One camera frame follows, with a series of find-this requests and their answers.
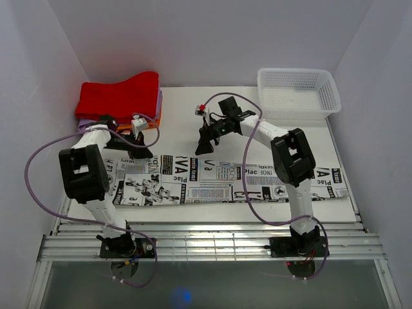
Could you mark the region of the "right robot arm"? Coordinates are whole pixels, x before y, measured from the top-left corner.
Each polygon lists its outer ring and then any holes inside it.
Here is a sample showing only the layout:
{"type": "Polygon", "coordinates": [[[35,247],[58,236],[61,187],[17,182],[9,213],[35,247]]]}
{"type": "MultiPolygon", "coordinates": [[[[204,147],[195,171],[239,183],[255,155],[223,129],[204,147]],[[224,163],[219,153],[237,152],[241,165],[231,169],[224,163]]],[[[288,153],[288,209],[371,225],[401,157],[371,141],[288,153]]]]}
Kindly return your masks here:
{"type": "Polygon", "coordinates": [[[290,205],[289,237],[269,239],[266,248],[274,257],[308,258],[327,256],[328,238],[324,227],[314,218],[311,181],[314,177],[315,158],[302,129],[286,130],[263,120],[263,113],[243,111],[237,104],[235,93],[219,103],[222,116],[216,120],[206,104],[196,107],[195,114],[202,117],[197,155],[212,153],[220,137],[237,133],[268,147],[272,153],[276,176],[286,187],[290,205]]]}

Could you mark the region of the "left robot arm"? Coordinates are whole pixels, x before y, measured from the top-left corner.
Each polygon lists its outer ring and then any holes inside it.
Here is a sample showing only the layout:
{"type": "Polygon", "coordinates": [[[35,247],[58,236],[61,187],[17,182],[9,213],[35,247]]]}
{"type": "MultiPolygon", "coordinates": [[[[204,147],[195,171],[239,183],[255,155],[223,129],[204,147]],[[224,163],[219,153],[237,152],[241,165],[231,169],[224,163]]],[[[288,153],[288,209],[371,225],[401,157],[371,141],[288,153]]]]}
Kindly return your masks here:
{"type": "Polygon", "coordinates": [[[71,148],[59,152],[62,180],[66,195],[85,206],[95,221],[102,224],[103,235],[98,235],[104,248],[125,258],[144,253],[144,246],[130,232],[130,226],[116,210],[109,196],[109,176],[102,158],[105,147],[127,151],[135,158],[152,158],[144,144],[143,130],[147,120],[134,115],[131,132],[117,133],[118,123],[109,116],[101,116],[82,132],[80,140],[71,148]]]}

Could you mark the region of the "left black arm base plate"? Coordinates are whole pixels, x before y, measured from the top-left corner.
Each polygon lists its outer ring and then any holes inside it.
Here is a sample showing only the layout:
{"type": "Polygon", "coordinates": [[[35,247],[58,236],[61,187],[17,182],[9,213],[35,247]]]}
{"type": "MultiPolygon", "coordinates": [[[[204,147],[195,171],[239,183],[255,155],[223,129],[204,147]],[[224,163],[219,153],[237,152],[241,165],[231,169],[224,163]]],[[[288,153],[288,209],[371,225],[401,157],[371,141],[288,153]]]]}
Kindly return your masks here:
{"type": "Polygon", "coordinates": [[[153,248],[146,238],[106,238],[102,240],[98,256],[104,259],[154,258],[153,248]]]}

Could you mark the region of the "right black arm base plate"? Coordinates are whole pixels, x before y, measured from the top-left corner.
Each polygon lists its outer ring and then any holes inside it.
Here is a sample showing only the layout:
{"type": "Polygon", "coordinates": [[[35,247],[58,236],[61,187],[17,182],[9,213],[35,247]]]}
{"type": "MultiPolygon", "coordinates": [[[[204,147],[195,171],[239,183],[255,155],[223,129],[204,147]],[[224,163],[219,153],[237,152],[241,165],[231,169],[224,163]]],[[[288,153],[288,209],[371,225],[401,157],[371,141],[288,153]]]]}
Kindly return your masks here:
{"type": "Polygon", "coordinates": [[[299,258],[329,256],[324,236],[301,240],[297,237],[273,237],[269,239],[270,253],[273,258],[299,258]]]}

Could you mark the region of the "newspaper print trousers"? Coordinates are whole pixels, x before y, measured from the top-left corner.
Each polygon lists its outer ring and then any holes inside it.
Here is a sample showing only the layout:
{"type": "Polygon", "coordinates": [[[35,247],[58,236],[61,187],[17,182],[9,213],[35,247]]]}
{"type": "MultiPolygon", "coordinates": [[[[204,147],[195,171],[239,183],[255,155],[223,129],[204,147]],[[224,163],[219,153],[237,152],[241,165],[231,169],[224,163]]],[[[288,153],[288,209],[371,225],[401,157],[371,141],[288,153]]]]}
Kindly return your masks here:
{"type": "Polygon", "coordinates": [[[218,162],[162,154],[148,159],[106,158],[115,205],[154,207],[188,203],[287,202],[286,185],[270,165],[218,162]]]}

